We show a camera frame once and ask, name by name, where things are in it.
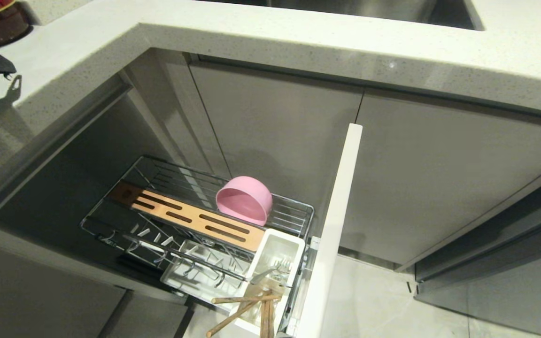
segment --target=countertop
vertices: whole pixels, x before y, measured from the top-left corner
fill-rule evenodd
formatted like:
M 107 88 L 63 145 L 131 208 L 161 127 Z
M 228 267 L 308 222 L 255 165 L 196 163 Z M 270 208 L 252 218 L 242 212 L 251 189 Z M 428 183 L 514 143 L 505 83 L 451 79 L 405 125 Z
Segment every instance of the countertop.
M 541 110 L 541 0 L 472 0 L 483 31 L 193 0 L 95 0 L 0 48 L 0 191 L 43 135 L 151 47 Z

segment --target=wooden board with slots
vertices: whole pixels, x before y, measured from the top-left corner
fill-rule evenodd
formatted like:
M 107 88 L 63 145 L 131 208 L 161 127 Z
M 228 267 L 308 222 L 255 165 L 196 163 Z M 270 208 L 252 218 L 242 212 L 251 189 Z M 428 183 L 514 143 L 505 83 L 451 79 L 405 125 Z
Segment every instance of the wooden board with slots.
M 258 250 L 264 235 L 263 230 L 252 225 L 217 215 L 127 182 L 119 182 L 108 197 L 133 209 L 250 252 Z

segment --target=gray cabinet door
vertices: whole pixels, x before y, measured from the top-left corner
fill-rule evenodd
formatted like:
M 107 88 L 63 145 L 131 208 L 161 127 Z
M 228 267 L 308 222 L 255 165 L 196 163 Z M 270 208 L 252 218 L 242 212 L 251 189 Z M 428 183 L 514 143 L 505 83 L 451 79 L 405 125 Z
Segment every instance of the gray cabinet door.
M 410 265 L 541 185 L 541 118 L 367 90 L 356 122 L 347 248 Z
M 191 71 L 232 176 L 324 210 L 363 90 L 217 64 Z
M 0 337 L 94 338 L 123 295 L 0 250 Z
M 186 312 L 187 306 L 127 291 L 97 338 L 175 337 Z

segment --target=stainless steel sink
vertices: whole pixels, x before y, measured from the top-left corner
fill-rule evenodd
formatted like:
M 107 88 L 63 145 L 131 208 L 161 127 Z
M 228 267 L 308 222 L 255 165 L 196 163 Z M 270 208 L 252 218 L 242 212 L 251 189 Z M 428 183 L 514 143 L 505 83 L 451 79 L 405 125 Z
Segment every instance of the stainless steel sink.
M 380 17 L 478 30 L 465 0 L 204 0 Z

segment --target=chopsticks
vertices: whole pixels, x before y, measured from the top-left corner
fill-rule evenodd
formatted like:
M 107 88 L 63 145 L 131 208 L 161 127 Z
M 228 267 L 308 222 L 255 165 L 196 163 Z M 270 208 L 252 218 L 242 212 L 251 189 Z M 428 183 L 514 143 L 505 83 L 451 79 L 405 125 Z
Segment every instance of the chopsticks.
M 212 298 L 212 304 L 223 304 L 225 302 L 251 302 L 251 301 L 273 301 L 281 298 L 281 295 L 266 295 L 257 297 L 225 297 Z
M 258 302 L 249 302 L 246 306 L 239 309 L 236 313 L 233 313 L 231 316 L 229 316 L 224 321 L 221 321 L 221 323 L 215 327 L 213 327 L 210 331 L 206 332 L 206 337 L 210 338 L 211 336 L 214 336 L 217 334 L 223 327 L 227 326 L 229 323 L 237 319 L 237 317 L 241 316 L 244 312 L 249 310 L 252 306 L 256 305 Z
M 233 313 L 224 321 L 221 321 L 217 326 L 213 327 L 210 331 L 206 332 L 206 337 L 210 338 L 217 334 L 223 327 L 237 319 L 243 313 L 248 311 L 254 305 L 260 302 L 260 338 L 274 338 L 275 329 L 275 305 L 274 301 L 280 299 L 281 295 L 271 295 L 271 291 L 265 291 L 262 296 L 256 297 L 226 297 L 226 298 L 212 298 L 213 304 L 223 304 L 226 302 L 247 302 L 243 308 L 240 308 L 236 313 Z
M 272 301 L 264 301 L 261 304 L 262 316 L 260 317 L 260 338 L 275 337 L 275 306 Z

